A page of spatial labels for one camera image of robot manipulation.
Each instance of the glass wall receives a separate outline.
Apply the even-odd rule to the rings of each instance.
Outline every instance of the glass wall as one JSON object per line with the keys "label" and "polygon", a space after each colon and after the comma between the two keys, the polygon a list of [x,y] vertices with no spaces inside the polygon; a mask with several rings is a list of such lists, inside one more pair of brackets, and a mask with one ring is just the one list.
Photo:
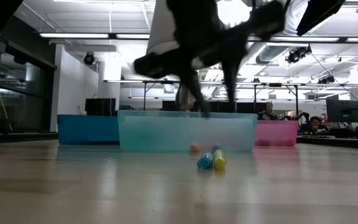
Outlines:
{"label": "glass wall", "polygon": [[[45,100],[23,93],[0,88],[2,101],[7,117],[13,122],[16,131],[40,130],[45,114]],[[5,118],[5,112],[0,100],[0,118]]]}
{"label": "glass wall", "polygon": [[44,95],[48,76],[45,70],[10,54],[1,55],[0,83]]}
{"label": "glass wall", "polygon": [[0,54],[0,118],[12,122],[14,133],[49,130],[53,69],[29,60],[8,49]]}

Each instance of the orange ball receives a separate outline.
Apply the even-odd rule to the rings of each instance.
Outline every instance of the orange ball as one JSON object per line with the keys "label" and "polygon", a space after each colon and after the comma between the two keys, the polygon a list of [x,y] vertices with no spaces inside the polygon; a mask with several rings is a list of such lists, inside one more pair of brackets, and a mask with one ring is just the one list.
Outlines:
{"label": "orange ball", "polygon": [[193,144],[190,145],[190,150],[192,152],[198,152],[200,150],[200,147],[198,146],[197,143],[193,143]]}

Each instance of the computer monitor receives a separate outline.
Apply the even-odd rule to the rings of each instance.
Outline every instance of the computer monitor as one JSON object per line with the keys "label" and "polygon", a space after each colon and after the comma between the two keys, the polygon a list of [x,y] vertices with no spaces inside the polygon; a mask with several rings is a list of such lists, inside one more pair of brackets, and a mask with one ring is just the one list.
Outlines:
{"label": "computer monitor", "polygon": [[114,116],[116,108],[116,99],[86,99],[86,115],[91,116]]}
{"label": "computer monitor", "polygon": [[219,101],[218,106],[220,113],[234,113],[234,104],[230,102]]}
{"label": "computer monitor", "polygon": [[175,100],[163,100],[162,101],[162,110],[164,111],[179,111]]}
{"label": "computer monitor", "polygon": [[358,101],[326,100],[326,103],[328,121],[358,123]]}
{"label": "computer monitor", "polygon": [[265,109],[265,103],[237,103],[237,113],[260,113]]}

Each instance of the yellow toy cylinder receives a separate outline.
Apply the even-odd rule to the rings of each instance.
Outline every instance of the yellow toy cylinder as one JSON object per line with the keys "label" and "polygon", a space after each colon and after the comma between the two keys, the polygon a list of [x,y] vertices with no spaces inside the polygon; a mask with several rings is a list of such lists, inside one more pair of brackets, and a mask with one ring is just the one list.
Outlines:
{"label": "yellow toy cylinder", "polygon": [[223,151],[218,149],[214,152],[214,166],[217,170],[224,170],[226,166],[226,160],[223,155]]}

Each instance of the blue plastic bin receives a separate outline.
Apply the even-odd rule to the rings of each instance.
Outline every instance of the blue plastic bin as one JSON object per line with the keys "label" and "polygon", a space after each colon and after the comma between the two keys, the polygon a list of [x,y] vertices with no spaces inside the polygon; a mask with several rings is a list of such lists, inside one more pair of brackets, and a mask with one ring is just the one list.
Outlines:
{"label": "blue plastic bin", "polygon": [[59,144],[118,144],[117,117],[58,115]]}
{"label": "blue plastic bin", "polygon": [[119,140],[127,152],[188,152],[192,143],[219,144],[225,151],[250,152],[256,114],[118,111]]}

